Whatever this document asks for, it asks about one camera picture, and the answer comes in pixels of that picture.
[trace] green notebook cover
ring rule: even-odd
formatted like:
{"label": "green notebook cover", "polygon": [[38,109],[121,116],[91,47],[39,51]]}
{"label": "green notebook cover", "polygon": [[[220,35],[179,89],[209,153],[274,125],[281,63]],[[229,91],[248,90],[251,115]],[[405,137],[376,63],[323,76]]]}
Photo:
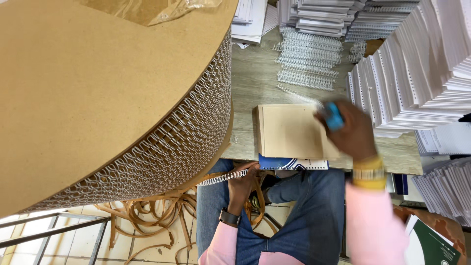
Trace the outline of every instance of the green notebook cover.
{"label": "green notebook cover", "polygon": [[407,265],[456,265],[460,252],[418,219],[410,233]]}

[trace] black watch strap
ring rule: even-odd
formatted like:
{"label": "black watch strap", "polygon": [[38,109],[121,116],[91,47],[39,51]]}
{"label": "black watch strap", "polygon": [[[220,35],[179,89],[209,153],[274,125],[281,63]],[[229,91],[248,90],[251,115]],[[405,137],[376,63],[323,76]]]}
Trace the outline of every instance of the black watch strap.
{"label": "black watch strap", "polygon": [[240,216],[236,216],[227,212],[227,207],[223,207],[221,214],[219,215],[219,221],[226,222],[229,224],[239,225]]}

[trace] wooden table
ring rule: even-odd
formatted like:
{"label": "wooden table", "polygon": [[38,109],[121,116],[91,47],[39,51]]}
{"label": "wooden table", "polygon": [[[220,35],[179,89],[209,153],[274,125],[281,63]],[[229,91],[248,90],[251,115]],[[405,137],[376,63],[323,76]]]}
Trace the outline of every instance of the wooden table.
{"label": "wooden table", "polygon": [[[232,46],[232,100],[234,103],[234,127],[231,146],[222,157],[240,160],[258,160],[257,129],[254,108],[259,104],[305,103],[276,88],[276,74],[280,64],[275,63],[279,52],[272,50],[281,41],[278,28],[262,37],[260,46],[250,45],[241,49]],[[345,76],[353,64],[347,59],[351,43],[345,43],[342,63],[335,70],[339,77],[334,91],[310,89],[283,83],[293,90],[315,99],[346,97]],[[386,170],[401,174],[422,174],[417,143],[413,133],[403,134],[397,139],[376,137],[378,151],[384,157]],[[351,169],[351,158],[342,154],[336,161],[329,161],[335,168]]]}

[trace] person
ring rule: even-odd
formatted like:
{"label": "person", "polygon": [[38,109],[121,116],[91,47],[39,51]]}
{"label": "person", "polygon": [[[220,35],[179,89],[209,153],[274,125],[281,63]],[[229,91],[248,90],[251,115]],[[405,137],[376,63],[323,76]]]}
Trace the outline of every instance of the person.
{"label": "person", "polygon": [[[335,104],[345,124],[334,132],[325,126],[326,133],[340,151],[353,158],[352,181],[345,183],[344,172],[339,169],[304,170],[263,187],[268,202],[296,204],[284,226],[270,239],[262,239],[253,233],[243,211],[260,165],[250,162],[233,169],[232,160],[220,159],[208,173],[249,170],[244,177],[198,187],[198,264],[337,264],[344,212],[353,264],[404,264],[408,237],[404,224],[393,215],[385,191],[386,178],[371,118],[349,102]],[[325,125],[321,116],[315,118]],[[219,220],[223,207],[227,207],[222,211],[224,216],[232,221]],[[240,216],[238,225],[230,218],[234,216]]]}

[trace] pink sleeve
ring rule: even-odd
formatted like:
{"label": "pink sleeve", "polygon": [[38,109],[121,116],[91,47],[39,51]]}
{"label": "pink sleeve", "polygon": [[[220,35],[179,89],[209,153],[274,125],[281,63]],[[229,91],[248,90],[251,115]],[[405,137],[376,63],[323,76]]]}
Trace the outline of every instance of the pink sleeve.
{"label": "pink sleeve", "polygon": [[209,248],[198,259],[199,265],[236,264],[236,245],[238,229],[219,222]]}
{"label": "pink sleeve", "polygon": [[403,265],[406,228],[393,214],[389,193],[346,187],[347,245],[355,265]]}

